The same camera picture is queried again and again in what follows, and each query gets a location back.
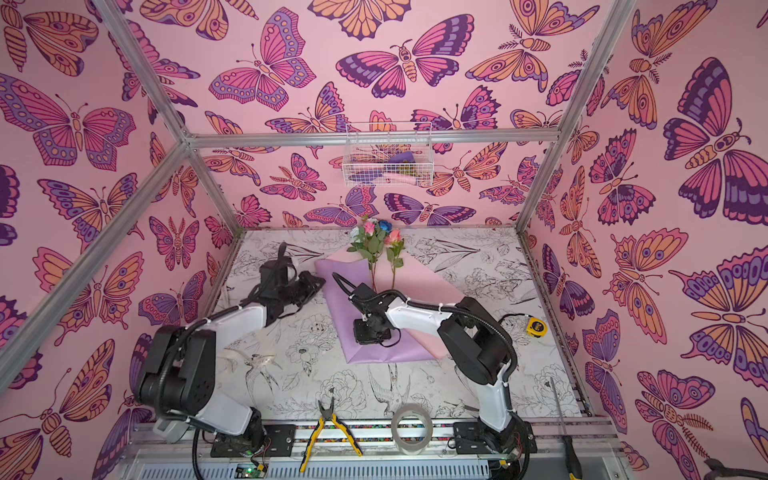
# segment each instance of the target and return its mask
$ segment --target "pliers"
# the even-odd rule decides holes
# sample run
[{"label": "pliers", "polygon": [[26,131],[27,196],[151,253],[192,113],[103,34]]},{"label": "pliers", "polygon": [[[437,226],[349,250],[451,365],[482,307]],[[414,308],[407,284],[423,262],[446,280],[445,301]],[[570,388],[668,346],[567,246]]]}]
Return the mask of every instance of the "pliers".
[{"label": "pliers", "polygon": [[317,406],[320,410],[320,420],[317,421],[317,425],[312,431],[310,442],[306,445],[306,450],[304,450],[304,458],[301,460],[301,469],[299,470],[301,473],[304,473],[306,470],[306,464],[309,463],[310,455],[312,454],[312,447],[315,445],[315,441],[318,439],[318,437],[320,437],[320,433],[323,431],[323,428],[325,428],[326,422],[333,422],[338,430],[344,432],[347,442],[349,442],[352,448],[355,449],[357,456],[362,457],[362,451],[360,450],[360,445],[357,445],[357,440],[355,440],[355,437],[352,436],[352,433],[349,431],[347,426],[344,425],[341,420],[337,419],[336,413],[333,413],[333,403],[335,400],[336,399],[331,397],[331,407],[329,409],[324,409],[323,402],[320,400],[317,401]]}]

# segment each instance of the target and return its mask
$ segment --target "wire basket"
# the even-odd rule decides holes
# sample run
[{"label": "wire basket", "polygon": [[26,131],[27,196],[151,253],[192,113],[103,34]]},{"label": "wire basket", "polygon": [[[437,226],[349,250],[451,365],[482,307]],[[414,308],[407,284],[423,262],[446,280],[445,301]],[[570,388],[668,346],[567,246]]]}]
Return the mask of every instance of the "wire basket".
[{"label": "wire basket", "polygon": [[[352,125],[364,127],[361,131],[351,131]],[[380,125],[348,124],[341,164],[345,185],[431,187],[435,172],[432,124],[396,121],[389,124],[392,130],[386,135],[371,135],[370,132]]]}]

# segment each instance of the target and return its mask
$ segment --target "pink wrapping paper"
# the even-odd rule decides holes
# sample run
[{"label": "pink wrapping paper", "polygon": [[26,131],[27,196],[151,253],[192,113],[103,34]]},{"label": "pink wrapping paper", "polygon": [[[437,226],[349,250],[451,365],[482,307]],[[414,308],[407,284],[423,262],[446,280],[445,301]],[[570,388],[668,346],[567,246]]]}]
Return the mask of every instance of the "pink wrapping paper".
[{"label": "pink wrapping paper", "polygon": [[[397,269],[397,290],[414,300],[428,303],[457,303],[464,298],[463,293],[415,258],[407,253],[402,253],[401,258],[403,266]],[[358,345],[353,334],[353,321],[360,318],[360,313],[336,285],[332,274],[337,272],[354,284],[370,285],[368,261],[361,260],[357,252],[342,250],[325,260],[317,260],[315,267],[319,275],[326,279],[323,294],[347,363],[415,362],[441,359],[448,355],[448,350],[439,337],[410,329],[402,331],[402,339],[394,347]],[[392,269],[386,258],[381,258],[376,267],[376,287],[381,291],[387,290],[391,285]]]}]

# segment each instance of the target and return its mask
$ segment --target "orange butterfly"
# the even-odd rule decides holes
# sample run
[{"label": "orange butterfly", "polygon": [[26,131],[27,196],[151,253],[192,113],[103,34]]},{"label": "orange butterfly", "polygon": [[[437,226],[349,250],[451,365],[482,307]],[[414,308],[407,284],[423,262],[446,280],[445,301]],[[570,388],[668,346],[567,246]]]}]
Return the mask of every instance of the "orange butterfly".
[{"label": "orange butterfly", "polygon": [[[548,37],[561,35],[581,27],[594,14],[599,6],[589,8],[581,15],[570,15],[568,7],[557,2],[549,7],[548,0],[510,0],[512,11],[515,13],[522,29],[531,37]],[[523,38],[522,32],[514,25],[509,25],[509,31],[515,41],[501,44],[499,50],[506,50],[520,45],[530,51],[547,51],[551,45],[540,38]],[[533,78],[538,81],[538,90],[547,89],[548,73],[544,63],[523,48],[512,50],[489,58],[466,72],[467,78],[480,81],[500,81],[512,76],[513,81],[525,81]]]},{"label": "orange butterfly", "polygon": [[0,7],[2,18],[8,27],[5,33],[5,47],[19,71],[27,62],[27,41],[22,26],[27,24],[27,33],[45,60],[61,73],[77,77],[83,72],[85,63],[75,53],[82,53],[98,37],[98,26],[86,17],[67,12],[39,12],[25,15],[16,7],[24,0],[6,0]]},{"label": "orange butterfly", "polygon": [[210,254],[205,253],[205,262],[208,266],[208,276],[210,277],[210,285],[213,286],[216,283],[216,278],[219,277],[221,272],[221,262],[217,262],[216,259]]},{"label": "orange butterfly", "polygon": [[625,78],[614,85],[605,95],[600,108],[607,105],[609,101],[616,100],[621,110],[629,107],[629,118],[634,123],[648,130],[656,128],[656,99],[650,82],[643,73],[648,73],[653,83],[659,83],[659,74],[654,67],[661,65],[672,55],[671,53],[661,54],[699,25],[716,3],[713,0],[684,3],[678,5],[667,16],[664,23],[662,23],[664,17],[657,15],[646,25],[640,23],[640,10],[636,10],[632,21],[632,43],[637,51],[648,59],[635,58],[629,62],[629,68],[639,75]]},{"label": "orange butterfly", "polygon": [[[32,259],[37,266],[35,276],[40,280],[40,288],[46,292],[61,282],[61,278],[72,267],[72,262],[59,252],[40,247],[38,255]],[[123,316],[131,306],[131,294],[136,289],[139,276],[143,271],[144,258],[141,252],[133,253],[116,266],[107,276],[107,268],[104,267],[104,275],[101,280],[94,281],[85,286],[78,297],[69,307],[69,310],[58,321],[58,325],[64,332],[54,341],[59,346],[64,336],[70,332],[77,332],[80,328],[88,326],[96,317],[104,323],[121,323],[124,329],[128,325],[123,321]]]},{"label": "orange butterfly", "polygon": [[[256,20],[259,19],[256,12],[253,11],[253,7],[246,0],[227,0],[227,3],[237,8],[240,13]],[[203,21],[197,26],[196,32],[208,40],[221,40],[227,36],[230,24],[220,0],[191,0],[188,2],[144,0],[139,12],[142,17],[153,22],[191,27],[200,20],[206,4],[208,5],[207,12],[203,16]]]},{"label": "orange butterfly", "polygon": [[571,138],[568,140],[568,149],[565,153],[571,152],[571,165],[576,165],[581,160],[581,154],[585,151],[592,150],[595,145],[600,141],[600,134],[596,131],[583,131],[589,128],[589,125],[581,126],[581,118],[579,118],[578,124],[575,130],[571,134]]},{"label": "orange butterfly", "polygon": [[451,173],[435,172],[432,187],[427,189],[427,193],[435,197],[447,194],[453,187],[454,179],[461,188],[469,192],[470,185],[467,177],[478,180],[489,180],[496,177],[502,169],[497,163],[501,160],[506,148],[507,142],[505,141],[492,143],[476,154],[464,169],[461,169],[462,160],[464,160],[462,156],[462,159],[458,161],[458,166],[453,167]]},{"label": "orange butterfly", "polygon": [[[589,244],[587,238],[581,232],[582,230],[589,232],[589,230],[587,230],[584,227],[584,223],[578,219],[578,214],[581,210],[581,201],[584,199],[585,183],[586,175],[584,174],[584,166],[581,166],[576,170],[571,187],[560,199],[560,211],[563,214],[563,217],[571,221],[570,224],[560,229],[560,235],[573,234],[568,241],[568,249],[566,250],[568,262],[573,266],[581,265],[590,275],[595,278],[600,278],[603,274],[603,270],[600,268],[598,256],[595,255],[594,250],[592,250],[592,245]],[[596,241],[594,235],[592,235],[592,241]]]},{"label": "orange butterfly", "polygon": [[[109,405],[112,385],[107,383],[109,368],[114,357],[114,340],[102,343],[86,360],[83,368],[74,378],[67,395],[61,401],[58,413],[54,412],[56,389],[53,403],[40,415],[33,417],[25,413],[8,417],[28,417],[39,419],[39,428],[17,432],[0,438],[0,465],[2,478],[29,480],[35,474],[43,450],[43,433],[48,435],[54,451],[64,457],[72,457],[72,437],[62,420],[69,422],[87,422],[99,416]],[[72,369],[67,369],[66,376]]]},{"label": "orange butterfly", "polygon": [[661,314],[654,300],[643,288],[647,286],[647,272],[664,265],[672,259],[688,240],[688,234],[679,228],[668,231],[666,228],[646,233],[639,240],[634,237],[624,237],[621,242],[613,234],[611,239],[616,243],[616,263],[618,273],[614,273],[611,287],[603,290],[603,295],[613,293],[614,300],[619,306],[626,306],[634,322],[650,335],[654,342],[667,343],[667,332],[661,321]]}]

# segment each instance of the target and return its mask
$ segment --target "black cable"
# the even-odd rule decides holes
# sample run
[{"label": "black cable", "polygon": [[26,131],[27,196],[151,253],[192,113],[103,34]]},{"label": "black cable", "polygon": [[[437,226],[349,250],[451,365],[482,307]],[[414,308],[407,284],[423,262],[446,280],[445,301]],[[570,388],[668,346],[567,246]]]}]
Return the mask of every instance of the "black cable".
[{"label": "black cable", "polygon": [[197,480],[205,480],[203,474],[200,473],[200,466],[197,464],[197,440],[200,438],[200,429],[194,430],[194,437],[192,438],[192,471],[194,477]]}]

